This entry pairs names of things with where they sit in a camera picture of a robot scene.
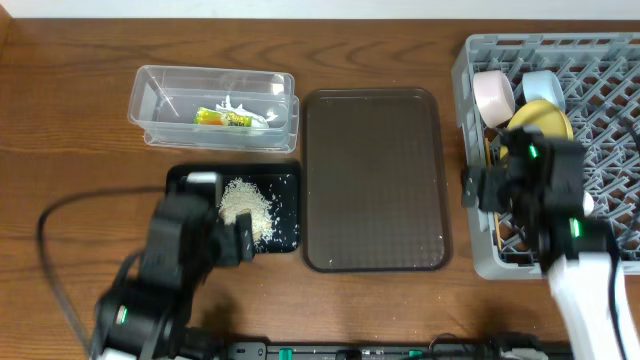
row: yellow plate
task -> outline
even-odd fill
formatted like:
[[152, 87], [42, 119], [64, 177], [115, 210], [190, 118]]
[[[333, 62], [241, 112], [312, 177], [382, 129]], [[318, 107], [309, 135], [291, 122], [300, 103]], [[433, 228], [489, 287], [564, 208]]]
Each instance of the yellow plate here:
[[[507, 129], [519, 126], [536, 126], [545, 137], [562, 137], [573, 140], [573, 129], [567, 115], [547, 100], [536, 100], [518, 110]], [[507, 155], [507, 148], [500, 148], [500, 159]]]

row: cup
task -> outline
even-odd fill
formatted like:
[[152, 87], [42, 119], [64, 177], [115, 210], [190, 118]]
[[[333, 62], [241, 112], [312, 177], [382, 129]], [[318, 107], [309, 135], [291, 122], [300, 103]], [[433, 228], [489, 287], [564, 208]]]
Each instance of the cup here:
[[473, 97], [482, 121], [490, 128], [511, 119], [516, 109], [511, 83], [500, 70], [474, 74]]
[[547, 100], [563, 112], [566, 110], [560, 81], [549, 71], [534, 71], [522, 75], [522, 91], [527, 102]]

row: green led indicator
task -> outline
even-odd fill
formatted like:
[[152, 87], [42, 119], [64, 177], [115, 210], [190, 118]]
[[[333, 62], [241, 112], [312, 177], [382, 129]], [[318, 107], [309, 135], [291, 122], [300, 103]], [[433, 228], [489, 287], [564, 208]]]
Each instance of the green led indicator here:
[[122, 316], [120, 317], [120, 325], [124, 324], [124, 322], [127, 320], [127, 308], [126, 306], [122, 307]]
[[536, 147], [533, 145], [529, 145], [529, 153], [531, 154], [531, 157], [534, 159], [538, 157], [538, 149], [536, 149]]
[[580, 222], [577, 219], [571, 219], [571, 235], [574, 238], [581, 235]]

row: white background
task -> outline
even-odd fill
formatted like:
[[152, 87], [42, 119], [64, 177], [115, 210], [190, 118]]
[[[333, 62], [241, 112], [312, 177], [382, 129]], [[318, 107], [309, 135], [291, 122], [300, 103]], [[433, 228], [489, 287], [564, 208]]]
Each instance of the white background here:
[[16, 18], [640, 19], [640, 0], [0, 0], [0, 4]]

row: wooden table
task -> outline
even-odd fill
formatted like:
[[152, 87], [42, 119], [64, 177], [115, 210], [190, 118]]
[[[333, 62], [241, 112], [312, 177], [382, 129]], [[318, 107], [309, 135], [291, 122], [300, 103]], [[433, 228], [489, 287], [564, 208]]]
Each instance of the wooden table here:
[[[0, 60], [0, 357], [83, 359], [35, 255], [44, 206], [79, 191], [161, 185], [187, 161], [270, 162], [290, 155], [175, 150], [144, 144], [126, 119], [144, 64], [288, 72], [303, 99], [321, 88], [422, 87], [438, 101], [454, 257], [443, 271], [325, 275], [300, 251], [214, 270], [192, 325], [289, 342], [425, 343], [442, 332], [477, 338], [567, 334], [544, 281], [491, 282], [473, 269], [464, 164], [450, 71], [474, 33], [640, 30], [640, 22], [14, 20]], [[87, 201], [48, 227], [60, 277], [87, 327], [129, 252], [144, 243], [158, 196]], [[640, 316], [640, 277], [627, 278]]]

